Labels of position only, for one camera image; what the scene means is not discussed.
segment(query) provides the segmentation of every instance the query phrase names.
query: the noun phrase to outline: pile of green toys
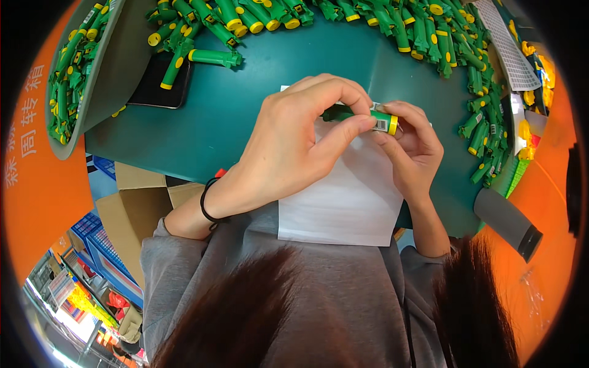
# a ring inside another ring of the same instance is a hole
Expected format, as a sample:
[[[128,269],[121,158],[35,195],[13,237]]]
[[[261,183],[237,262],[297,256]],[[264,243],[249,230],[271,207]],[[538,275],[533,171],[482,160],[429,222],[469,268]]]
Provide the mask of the pile of green toys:
[[[49,105],[53,118],[47,130],[61,144],[67,144],[74,132],[86,78],[92,70],[110,13],[108,5],[94,4],[80,27],[71,31],[69,41],[59,52],[57,67],[49,76],[52,86]]]
[[[146,13],[148,22],[158,24],[148,43],[154,52],[173,52],[174,58],[161,83],[170,89],[185,58],[190,61],[224,65],[241,63],[235,47],[247,32],[274,31],[313,23],[313,12],[304,0],[159,0]],[[482,159],[471,181],[483,179],[488,187],[501,172],[508,156],[507,129],[499,101],[502,89],[492,81],[494,73],[487,48],[490,33],[473,4],[459,0],[312,0],[331,21],[352,22],[364,17],[368,25],[379,26],[386,37],[395,39],[400,52],[436,65],[440,76],[449,78],[452,68],[468,68],[468,90],[477,98],[468,103],[473,115],[460,126],[458,134],[470,138],[468,151]],[[208,28],[229,52],[197,50],[194,37]]]

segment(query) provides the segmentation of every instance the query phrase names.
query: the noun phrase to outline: gray sweatshirt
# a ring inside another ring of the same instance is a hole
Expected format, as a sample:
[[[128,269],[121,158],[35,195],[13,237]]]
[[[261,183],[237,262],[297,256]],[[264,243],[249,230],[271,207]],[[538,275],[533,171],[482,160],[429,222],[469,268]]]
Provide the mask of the gray sweatshirt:
[[[432,278],[443,257],[423,257],[413,247],[399,255],[394,239],[386,248],[340,246],[278,240],[277,232],[277,202],[220,224],[208,243],[171,236],[160,220],[141,250],[148,359],[215,280],[249,257],[291,246],[300,250],[296,300],[268,351],[269,366],[331,365],[344,332],[361,366],[409,367],[403,298],[417,367],[445,366],[432,319]]]

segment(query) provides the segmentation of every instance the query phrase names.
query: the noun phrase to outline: person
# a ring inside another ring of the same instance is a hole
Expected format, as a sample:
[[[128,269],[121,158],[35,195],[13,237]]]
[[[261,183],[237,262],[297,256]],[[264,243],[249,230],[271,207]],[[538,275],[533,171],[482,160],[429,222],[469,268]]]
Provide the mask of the person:
[[[316,141],[338,101],[355,115]],[[444,149],[424,111],[381,105],[399,116],[393,137],[369,132],[371,106],[329,74],[268,96],[239,162],[160,220],[140,259],[152,367],[519,365],[485,240],[451,254],[429,198]],[[278,240],[277,200],[327,176],[359,134],[391,159],[415,248]]]

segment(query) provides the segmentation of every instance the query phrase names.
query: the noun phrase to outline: cardboard box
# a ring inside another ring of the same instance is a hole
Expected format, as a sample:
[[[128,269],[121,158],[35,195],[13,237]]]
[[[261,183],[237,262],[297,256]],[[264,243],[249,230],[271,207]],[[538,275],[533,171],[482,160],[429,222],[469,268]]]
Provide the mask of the cardboard box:
[[[112,246],[143,289],[139,263],[143,239],[153,236],[158,221],[203,185],[187,183],[168,188],[165,175],[121,163],[115,163],[115,172],[119,192],[97,200],[96,208]]]

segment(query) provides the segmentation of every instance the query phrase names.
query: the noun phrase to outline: dark brown hair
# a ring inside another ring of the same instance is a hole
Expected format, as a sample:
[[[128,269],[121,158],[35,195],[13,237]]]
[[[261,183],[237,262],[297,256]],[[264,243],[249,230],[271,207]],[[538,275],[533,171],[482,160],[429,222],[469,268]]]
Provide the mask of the dark brown hair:
[[[289,315],[293,253],[280,248],[241,263],[194,301],[151,367],[261,366]]]
[[[444,263],[443,276],[434,281],[434,295],[434,322],[448,367],[519,367],[486,238],[462,240],[461,249]]]

